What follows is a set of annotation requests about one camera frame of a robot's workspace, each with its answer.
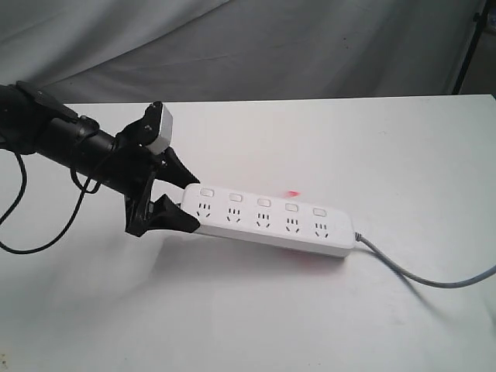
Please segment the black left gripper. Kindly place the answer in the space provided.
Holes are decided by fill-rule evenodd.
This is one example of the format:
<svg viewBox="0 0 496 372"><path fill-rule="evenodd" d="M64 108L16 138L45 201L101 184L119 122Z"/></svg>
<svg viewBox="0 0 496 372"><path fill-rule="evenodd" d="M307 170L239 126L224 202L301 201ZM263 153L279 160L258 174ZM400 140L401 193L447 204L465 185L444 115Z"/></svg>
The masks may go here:
<svg viewBox="0 0 496 372"><path fill-rule="evenodd" d="M151 190L156 175L157 180L180 189L199 184L200 180L184 166L172 147L158 155L145 147L145 124L142 117L116 136L119 175L126 186L125 231L134 236L142 236L150 230L193 233L200 227L198 219L183 211L167 195L151 201Z"/></svg>

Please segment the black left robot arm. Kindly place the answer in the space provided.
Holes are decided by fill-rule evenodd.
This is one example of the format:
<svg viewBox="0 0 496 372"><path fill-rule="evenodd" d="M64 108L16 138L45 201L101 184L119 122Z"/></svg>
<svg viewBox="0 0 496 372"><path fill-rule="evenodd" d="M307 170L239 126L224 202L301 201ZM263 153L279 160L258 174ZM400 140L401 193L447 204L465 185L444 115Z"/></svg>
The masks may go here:
<svg viewBox="0 0 496 372"><path fill-rule="evenodd" d="M73 179L82 174L122 194L125 231L134 236L158 229L192 233L200 226L167 195L150 199L154 181L179 188L198 183L170 145L172 126L164 104L153 102L112 136L27 82L1 87L2 146L22 155L38 153L67 167Z"/></svg>

